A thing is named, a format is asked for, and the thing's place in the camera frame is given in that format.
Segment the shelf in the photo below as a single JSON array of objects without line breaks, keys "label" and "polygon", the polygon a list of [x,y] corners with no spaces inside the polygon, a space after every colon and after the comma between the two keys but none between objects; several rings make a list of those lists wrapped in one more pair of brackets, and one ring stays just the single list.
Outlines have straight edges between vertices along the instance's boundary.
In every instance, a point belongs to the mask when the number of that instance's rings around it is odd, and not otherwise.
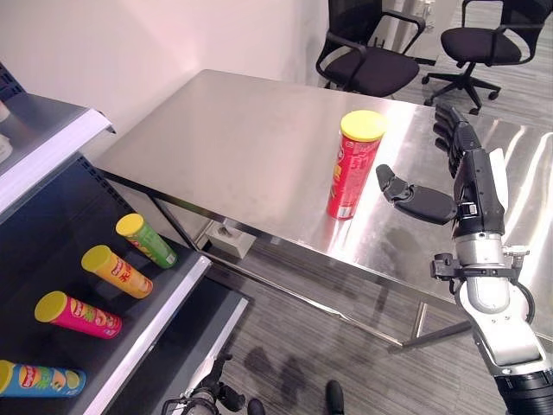
[{"label": "shelf", "polygon": [[107,415],[159,415],[163,402],[178,398],[196,368],[223,348],[247,304],[237,292],[203,279]]},{"label": "shelf", "polygon": [[29,93],[18,93],[4,104],[10,115],[0,123],[0,133],[13,150],[0,163],[0,223],[35,186],[111,126],[97,111]]},{"label": "shelf", "polygon": [[[0,359],[86,373],[75,398],[0,399],[0,414],[101,413],[201,280],[210,261],[197,252],[168,241],[179,261],[163,270],[116,235],[117,220],[129,212],[80,158],[0,225]],[[152,293],[136,300],[83,271],[82,254],[97,244],[150,278]],[[36,302],[54,290],[121,316],[121,333],[104,340],[37,322]]]}]

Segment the robotic hand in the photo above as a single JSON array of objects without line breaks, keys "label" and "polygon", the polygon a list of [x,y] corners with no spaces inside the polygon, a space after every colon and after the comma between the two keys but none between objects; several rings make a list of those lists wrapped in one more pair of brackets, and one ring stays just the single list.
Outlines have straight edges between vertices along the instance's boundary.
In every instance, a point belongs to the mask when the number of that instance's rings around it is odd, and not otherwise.
[{"label": "robotic hand", "polygon": [[[474,341],[509,413],[550,415],[553,368],[530,327],[531,293],[518,281],[528,252],[501,242],[508,200],[503,152],[482,149],[473,127],[453,107],[438,105],[435,120],[435,144],[448,153],[454,198],[409,185],[385,164],[377,167],[380,189],[395,208],[419,220],[454,221],[457,259],[451,253],[435,255],[432,277],[449,281],[456,303],[467,312]],[[512,264],[505,263],[505,256],[513,257]],[[526,319],[512,301],[520,294],[528,301]]]}]

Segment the cable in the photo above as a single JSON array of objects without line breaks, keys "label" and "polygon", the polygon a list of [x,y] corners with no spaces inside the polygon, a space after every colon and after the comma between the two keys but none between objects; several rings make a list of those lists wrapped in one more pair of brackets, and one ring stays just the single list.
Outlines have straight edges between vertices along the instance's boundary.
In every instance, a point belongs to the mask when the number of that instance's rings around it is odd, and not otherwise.
[{"label": "cable", "polygon": [[513,285],[523,293],[524,298],[526,298],[526,301],[528,302],[528,314],[526,315],[526,322],[528,324],[532,324],[532,322],[534,321],[534,315],[536,313],[536,303],[534,302],[534,296],[532,296],[530,290],[528,290],[519,281],[515,281]]}]

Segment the yellow lid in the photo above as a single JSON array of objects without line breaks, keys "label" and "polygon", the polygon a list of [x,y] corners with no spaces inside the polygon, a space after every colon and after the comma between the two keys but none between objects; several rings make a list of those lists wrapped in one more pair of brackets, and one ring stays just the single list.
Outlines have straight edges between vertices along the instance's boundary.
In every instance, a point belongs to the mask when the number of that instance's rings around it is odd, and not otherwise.
[{"label": "yellow lid", "polygon": [[105,266],[111,258],[111,249],[107,245],[96,245],[86,251],[80,260],[81,266],[89,271],[96,272]]},{"label": "yellow lid", "polygon": [[137,233],[143,225],[144,218],[142,215],[127,214],[118,221],[115,226],[115,230],[121,236],[131,236],[132,234]]},{"label": "yellow lid", "polygon": [[386,132],[387,120],[374,111],[359,110],[346,114],[340,123],[342,134],[353,141],[376,141]]},{"label": "yellow lid", "polygon": [[11,382],[14,366],[11,361],[0,361],[0,395]]},{"label": "yellow lid", "polygon": [[39,322],[51,322],[66,308],[66,304],[67,296],[63,292],[49,292],[36,304],[35,319]]}]

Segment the pringles can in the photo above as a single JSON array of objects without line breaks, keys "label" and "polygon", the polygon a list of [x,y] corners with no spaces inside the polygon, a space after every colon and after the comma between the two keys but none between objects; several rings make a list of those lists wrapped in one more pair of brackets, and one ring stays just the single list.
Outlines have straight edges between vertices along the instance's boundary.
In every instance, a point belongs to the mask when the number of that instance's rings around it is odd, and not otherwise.
[{"label": "pringles can", "polygon": [[355,214],[386,126],[386,118],[373,111],[353,111],[342,118],[340,151],[327,205],[333,218],[351,219]]},{"label": "pringles can", "polygon": [[96,245],[90,248],[80,261],[82,267],[134,298],[150,294],[154,284],[130,264],[113,253],[109,246]]},{"label": "pringles can", "polygon": [[0,361],[0,398],[69,398],[85,387],[81,370]]},{"label": "pringles can", "polygon": [[115,337],[123,327],[121,318],[61,291],[49,292],[41,298],[35,307],[35,319],[103,339]]},{"label": "pringles can", "polygon": [[115,226],[116,232],[161,268],[176,262],[176,253],[140,214],[127,214]]}]

